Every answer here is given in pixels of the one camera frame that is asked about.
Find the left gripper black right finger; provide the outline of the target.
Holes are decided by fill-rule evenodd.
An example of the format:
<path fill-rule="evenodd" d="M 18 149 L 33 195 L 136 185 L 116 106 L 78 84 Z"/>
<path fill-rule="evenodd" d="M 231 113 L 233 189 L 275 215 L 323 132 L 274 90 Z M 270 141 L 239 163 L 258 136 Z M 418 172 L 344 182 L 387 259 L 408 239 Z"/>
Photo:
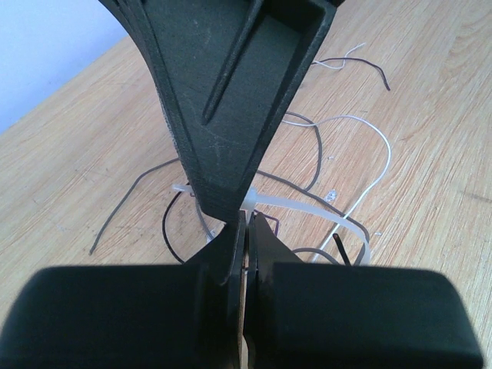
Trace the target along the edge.
<path fill-rule="evenodd" d="M 309 264 L 262 214 L 248 227 L 252 368 L 481 368 L 454 285 L 429 270 Z"/>

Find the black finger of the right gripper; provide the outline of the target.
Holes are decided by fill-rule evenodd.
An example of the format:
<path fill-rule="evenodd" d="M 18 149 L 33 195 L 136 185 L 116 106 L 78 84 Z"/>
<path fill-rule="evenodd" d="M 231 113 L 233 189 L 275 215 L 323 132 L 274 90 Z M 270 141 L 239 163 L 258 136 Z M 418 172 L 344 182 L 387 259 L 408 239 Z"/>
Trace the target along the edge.
<path fill-rule="evenodd" d="M 202 211 L 236 220 L 337 1 L 106 1 L 151 73 Z"/>

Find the white zip tie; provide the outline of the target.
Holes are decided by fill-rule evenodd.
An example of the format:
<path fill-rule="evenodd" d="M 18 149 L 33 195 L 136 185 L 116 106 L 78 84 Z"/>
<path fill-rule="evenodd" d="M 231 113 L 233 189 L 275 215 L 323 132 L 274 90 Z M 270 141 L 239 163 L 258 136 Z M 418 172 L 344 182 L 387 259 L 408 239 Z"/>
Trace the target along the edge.
<path fill-rule="evenodd" d="M 349 231 L 355 233 L 363 242 L 359 254 L 356 260 L 353 262 L 355 266 L 367 266 L 371 262 L 371 247 L 369 241 L 366 239 L 364 232 L 360 227 L 356 226 L 353 222 L 350 222 L 348 218 L 343 218 L 339 215 L 330 213 L 327 210 L 310 205 L 307 203 L 294 201 L 287 198 L 279 198 L 275 196 L 268 196 L 264 194 L 258 194 L 254 187 L 248 189 L 247 194 L 240 206 L 242 211 L 246 211 L 247 219 L 249 220 L 253 214 L 257 204 L 265 204 L 270 206 L 276 206 L 281 208 L 288 208 L 295 211 L 302 211 L 307 214 L 312 214 L 323 218 L 325 220 L 334 222 L 336 225 L 340 225 Z"/>

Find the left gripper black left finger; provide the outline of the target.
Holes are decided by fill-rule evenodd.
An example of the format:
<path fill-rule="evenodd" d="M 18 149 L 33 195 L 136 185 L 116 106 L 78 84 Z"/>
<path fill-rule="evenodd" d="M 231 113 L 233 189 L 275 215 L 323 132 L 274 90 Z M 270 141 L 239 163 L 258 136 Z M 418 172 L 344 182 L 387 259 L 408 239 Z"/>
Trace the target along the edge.
<path fill-rule="evenodd" d="M 1 332 L 3 368 L 238 368 L 246 218 L 183 264 L 33 274 Z"/>

